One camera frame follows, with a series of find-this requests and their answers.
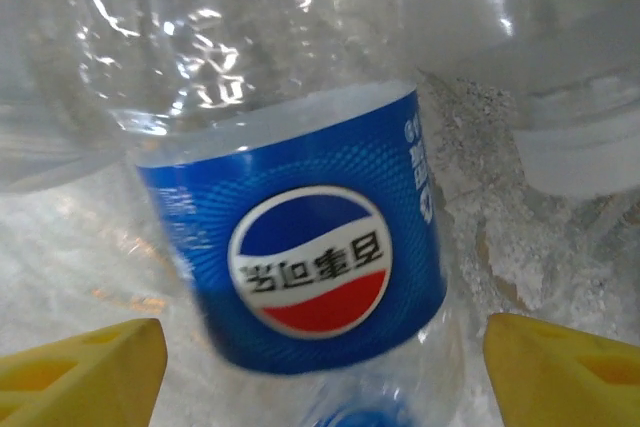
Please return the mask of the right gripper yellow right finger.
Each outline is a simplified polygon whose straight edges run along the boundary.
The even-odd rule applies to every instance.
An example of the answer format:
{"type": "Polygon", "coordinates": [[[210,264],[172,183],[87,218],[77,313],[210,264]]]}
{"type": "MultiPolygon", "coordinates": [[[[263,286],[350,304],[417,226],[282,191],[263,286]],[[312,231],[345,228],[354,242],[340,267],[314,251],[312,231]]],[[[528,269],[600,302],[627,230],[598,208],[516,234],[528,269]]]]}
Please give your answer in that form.
{"type": "Polygon", "coordinates": [[[521,315],[488,318],[484,361],[506,426],[637,426],[639,348],[521,315]]]}

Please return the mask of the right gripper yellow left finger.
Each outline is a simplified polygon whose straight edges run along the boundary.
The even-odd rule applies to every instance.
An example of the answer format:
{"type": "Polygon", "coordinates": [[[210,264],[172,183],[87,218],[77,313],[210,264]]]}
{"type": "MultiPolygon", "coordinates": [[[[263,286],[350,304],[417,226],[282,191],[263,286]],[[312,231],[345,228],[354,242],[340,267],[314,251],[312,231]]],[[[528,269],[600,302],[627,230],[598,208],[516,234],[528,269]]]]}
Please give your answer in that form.
{"type": "Polygon", "coordinates": [[[156,318],[1,358],[3,426],[148,426],[168,352],[156,318]]]}

